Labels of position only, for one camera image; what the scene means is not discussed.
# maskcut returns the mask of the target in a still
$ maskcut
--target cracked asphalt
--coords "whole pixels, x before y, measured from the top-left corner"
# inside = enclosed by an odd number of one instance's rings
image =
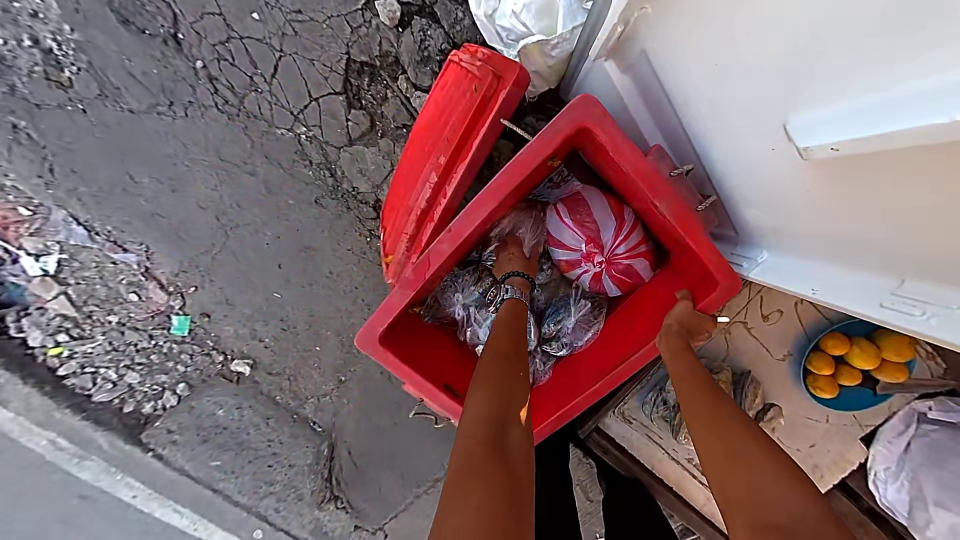
[[[466,0],[401,6],[390,28],[372,0],[0,0],[2,180],[148,246],[198,287],[185,311],[255,360],[143,444],[297,537],[422,537],[452,444],[352,344],[387,292],[377,216],[418,107],[450,49],[482,41]],[[209,404],[245,411],[219,440]],[[269,444],[288,435],[312,450]],[[237,483],[198,465],[217,455],[292,473]]]

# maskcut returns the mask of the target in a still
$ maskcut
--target hand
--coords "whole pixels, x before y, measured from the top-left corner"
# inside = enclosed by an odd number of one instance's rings
[[[537,276],[537,261],[540,258],[540,246],[534,246],[533,253],[527,257],[523,253],[523,241],[516,234],[508,234],[504,241],[496,247],[496,262],[493,263],[493,274],[498,278],[507,272],[523,272],[535,278]],[[511,285],[530,291],[530,282],[523,278],[507,280]]]
[[[657,334],[657,347],[684,343],[691,347],[706,343],[717,328],[716,319],[705,315],[693,307],[690,291],[677,292],[677,304],[663,318],[660,333]]]

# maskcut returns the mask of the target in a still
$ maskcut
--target cooler lid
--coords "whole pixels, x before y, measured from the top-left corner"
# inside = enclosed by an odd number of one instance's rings
[[[471,43],[447,57],[396,164],[380,214],[383,276],[393,284],[450,224],[530,75]]]

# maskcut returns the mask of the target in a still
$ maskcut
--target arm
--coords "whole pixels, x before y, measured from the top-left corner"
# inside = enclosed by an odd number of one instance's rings
[[[537,253],[523,255],[518,238],[508,237],[502,248],[495,275],[510,270],[537,274]],[[523,279],[507,284],[530,292],[530,283]],[[528,362],[527,306],[511,299],[497,312],[473,370],[430,540],[533,538]]]
[[[804,470],[713,381],[691,344],[716,322],[689,292],[677,298],[657,345],[730,538],[853,540]]]

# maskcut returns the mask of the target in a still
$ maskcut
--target red and white striped plastic bag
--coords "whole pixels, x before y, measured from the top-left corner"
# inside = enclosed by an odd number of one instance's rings
[[[591,185],[550,205],[546,246],[557,268],[584,289],[618,296],[654,275],[654,244],[630,207]]]

